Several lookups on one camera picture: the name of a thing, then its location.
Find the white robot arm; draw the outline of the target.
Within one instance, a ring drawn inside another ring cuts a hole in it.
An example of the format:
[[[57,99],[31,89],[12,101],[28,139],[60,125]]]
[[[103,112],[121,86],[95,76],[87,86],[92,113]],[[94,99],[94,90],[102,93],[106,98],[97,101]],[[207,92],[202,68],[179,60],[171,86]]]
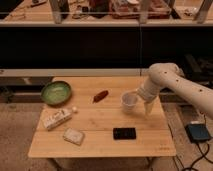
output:
[[[213,120],[213,90],[181,77],[175,63],[152,64],[148,69],[148,77],[136,92],[150,103],[163,88],[169,88]]]

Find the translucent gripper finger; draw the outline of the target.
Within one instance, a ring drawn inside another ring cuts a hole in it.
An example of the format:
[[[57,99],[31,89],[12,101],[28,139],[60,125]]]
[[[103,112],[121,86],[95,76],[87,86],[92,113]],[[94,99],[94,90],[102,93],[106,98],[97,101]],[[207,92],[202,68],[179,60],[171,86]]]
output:
[[[149,115],[152,112],[153,106],[154,106],[154,102],[145,102],[144,103],[146,115]]]

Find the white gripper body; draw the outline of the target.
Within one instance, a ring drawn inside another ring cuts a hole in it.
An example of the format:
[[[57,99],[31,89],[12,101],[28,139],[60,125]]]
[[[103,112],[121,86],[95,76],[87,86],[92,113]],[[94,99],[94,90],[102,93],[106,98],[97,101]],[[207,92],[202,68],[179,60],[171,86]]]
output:
[[[146,102],[152,102],[159,92],[160,88],[152,82],[145,82],[137,89],[137,94]]]

